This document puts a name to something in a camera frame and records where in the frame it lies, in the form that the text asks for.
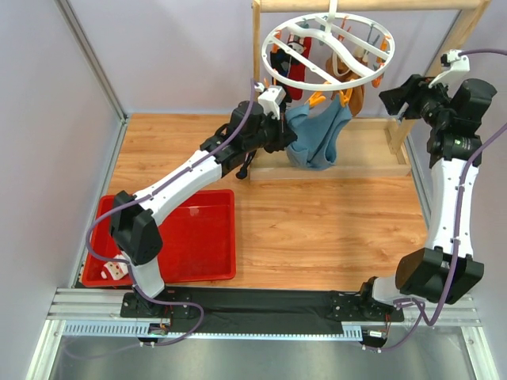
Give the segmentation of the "teal blue sock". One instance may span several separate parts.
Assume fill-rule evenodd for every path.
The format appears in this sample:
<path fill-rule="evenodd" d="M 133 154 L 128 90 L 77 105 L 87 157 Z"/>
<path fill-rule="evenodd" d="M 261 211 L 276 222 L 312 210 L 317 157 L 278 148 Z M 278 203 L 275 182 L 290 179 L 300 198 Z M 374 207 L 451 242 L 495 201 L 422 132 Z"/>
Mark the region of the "teal blue sock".
<path fill-rule="evenodd" d="M 337 161 L 337 137 L 353 118 L 349 106 L 342 107 L 338 99 L 316 116 L 310 116 L 305 104 L 286 111 L 288 127 L 296 134 L 286 153 L 289 162 L 299 169 L 321 171 Z"/>

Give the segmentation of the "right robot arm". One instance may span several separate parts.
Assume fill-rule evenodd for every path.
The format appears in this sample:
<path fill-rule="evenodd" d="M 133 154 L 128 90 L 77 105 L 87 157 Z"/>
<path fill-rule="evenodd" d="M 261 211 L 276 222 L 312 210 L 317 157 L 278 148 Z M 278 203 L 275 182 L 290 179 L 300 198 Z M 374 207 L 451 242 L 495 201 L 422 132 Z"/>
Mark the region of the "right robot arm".
<path fill-rule="evenodd" d="M 484 265 L 473 258 L 470 233 L 483 147 L 476 131 L 496 93 L 489 82 L 470 78 L 450 97 L 446 85 L 420 74 L 380 93 L 388 114 L 422 119 L 431 128 L 427 151 L 433 200 L 424 247 L 404 256 L 394 275 L 363 283 L 363 303 L 387 311 L 410 298 L 452 305 L 482 279 Z"/>

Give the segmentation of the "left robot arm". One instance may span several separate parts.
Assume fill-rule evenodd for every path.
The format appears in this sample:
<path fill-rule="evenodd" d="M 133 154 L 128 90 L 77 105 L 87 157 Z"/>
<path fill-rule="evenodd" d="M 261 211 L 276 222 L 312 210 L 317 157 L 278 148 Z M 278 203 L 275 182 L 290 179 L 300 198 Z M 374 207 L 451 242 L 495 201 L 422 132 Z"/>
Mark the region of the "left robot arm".
<path fill-rule="evenodd" d="M 170 308 L 158 264 L 163 242 L 159 227 L 205 186 L 244 165 L 258 150 L 273 153 L 296 139 L 284 114 L 286 101 L 243 101 L 227 123 L 204 140 L 179 168 L 134 194 L 115 195 L 109 233 L 133 281 L 122 313 L 162 317 Z"/>

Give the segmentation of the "black sock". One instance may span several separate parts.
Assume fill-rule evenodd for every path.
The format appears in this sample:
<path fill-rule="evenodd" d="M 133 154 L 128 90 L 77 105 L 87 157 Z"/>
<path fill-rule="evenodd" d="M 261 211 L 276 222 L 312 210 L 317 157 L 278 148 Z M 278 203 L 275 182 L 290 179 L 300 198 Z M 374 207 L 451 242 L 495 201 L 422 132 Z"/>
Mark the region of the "black sock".
<path fill-rule="evenodd" d="M 275 44 L 270 51 L 270 63 L 279 75 L 284 78 L 288 76 L 291 67 L 291 56 Z"/>
<path fill-rule="evenodd" d="M 239 180 L 244 180 L 248 177 L 248 169 L 255 158 L 257 150 L 253 150 L 246 155 L 245 161 L 240 167 L 239 171 L 235 174 L 236 178 Z"/>

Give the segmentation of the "red santa sock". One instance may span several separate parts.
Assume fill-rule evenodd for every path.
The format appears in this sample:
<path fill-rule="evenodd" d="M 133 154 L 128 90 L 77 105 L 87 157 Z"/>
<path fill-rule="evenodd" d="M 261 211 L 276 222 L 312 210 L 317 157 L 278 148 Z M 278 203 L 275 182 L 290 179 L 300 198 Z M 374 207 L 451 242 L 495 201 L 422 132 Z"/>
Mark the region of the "red santa sock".
<path fill-rule="evenodd" d="M 114 261 L 107 261 L 103 264 L 100 275 L 104 280 L 118 281 L 128 274 L 126 259 L 122 255 L 114 256 Z"/>
<path fill-rule="evenodd" d="M 288 46 L 308 59 L 311 51 L 312 39 L 310 37 L 301 37 L 291 33 L 288 37 Z M 306 66 L 299 60 L 289 56 L 288 78 L 296 82 L 305 82 Z M 303 95 L 300 88 L 288 87 L 288 95 L 293 101 L 299 101 Z"/>

